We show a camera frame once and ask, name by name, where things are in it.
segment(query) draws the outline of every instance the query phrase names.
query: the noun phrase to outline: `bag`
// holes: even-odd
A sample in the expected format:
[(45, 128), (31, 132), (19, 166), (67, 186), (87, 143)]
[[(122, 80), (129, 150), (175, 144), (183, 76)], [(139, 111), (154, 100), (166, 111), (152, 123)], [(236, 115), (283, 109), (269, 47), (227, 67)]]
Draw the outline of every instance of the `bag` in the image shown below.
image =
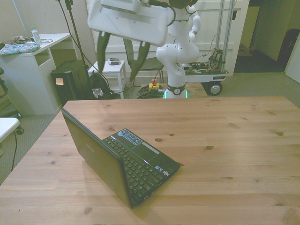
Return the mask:
[(94, 100), (102, 100), (102, 99), (117, 99), (120, 98), (120, 94), (115, 94), (108, 86), (107, 82), (97, 72), (92, 73), (89, 77), (90, 85), (93, 90), (93, 99)]

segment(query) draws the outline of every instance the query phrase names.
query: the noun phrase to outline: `cart wheel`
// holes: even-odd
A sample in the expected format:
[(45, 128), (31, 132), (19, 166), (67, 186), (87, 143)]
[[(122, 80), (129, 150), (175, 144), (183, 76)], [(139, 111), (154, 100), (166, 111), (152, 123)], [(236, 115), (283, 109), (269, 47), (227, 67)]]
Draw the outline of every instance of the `cart wheel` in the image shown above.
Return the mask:
[(17, 114), (17, 117), (18, 117), (18, 119), (23, 118), (23, 116), (20, 113)]
[(207, 87), (207, 94), (209, 95), (219, 95), (223, 90), (223, 86), (220, 82), (209, 82), (209, 85)]

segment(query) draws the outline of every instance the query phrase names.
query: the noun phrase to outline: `wheel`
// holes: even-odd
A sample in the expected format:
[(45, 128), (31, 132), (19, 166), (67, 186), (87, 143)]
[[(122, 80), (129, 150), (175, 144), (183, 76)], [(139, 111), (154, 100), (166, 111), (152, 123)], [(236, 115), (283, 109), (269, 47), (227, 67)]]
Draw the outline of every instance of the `wheel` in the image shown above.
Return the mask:
[(18, 119), (23, 118), (23, 116), (20, 113), (17, 114), (17, 117), (18, 117)]
[(219, 95), (223, 90), (223, 86), (220, 82), (209, 82), (206, 92), (208, 95)]
[(24, 130), (23, 129), (16, 130), (16, 132), (17, 132), (18, 135), (24, 134)]

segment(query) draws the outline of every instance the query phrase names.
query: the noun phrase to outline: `laptop touchpad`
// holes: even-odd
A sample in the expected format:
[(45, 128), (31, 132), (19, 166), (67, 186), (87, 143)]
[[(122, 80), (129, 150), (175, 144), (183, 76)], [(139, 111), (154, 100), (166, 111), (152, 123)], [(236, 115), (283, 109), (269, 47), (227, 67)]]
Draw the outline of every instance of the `laptop touchpad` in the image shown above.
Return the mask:
[(149, 161), (159, 154), (159, 151), (145, 142), (139, 144), (138, 146), (135, 146), (132, 151), (145, 161)]

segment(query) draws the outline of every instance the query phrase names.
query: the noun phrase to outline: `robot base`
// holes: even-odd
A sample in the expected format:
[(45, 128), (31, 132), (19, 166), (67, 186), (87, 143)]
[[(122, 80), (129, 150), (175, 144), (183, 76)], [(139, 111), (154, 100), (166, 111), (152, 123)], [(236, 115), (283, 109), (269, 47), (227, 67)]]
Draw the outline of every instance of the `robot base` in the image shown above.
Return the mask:
[(166, 90), (163, 98), (188, 98), (188, 91), (184, 90), (180, 95), (174, 95), (170, 90)]

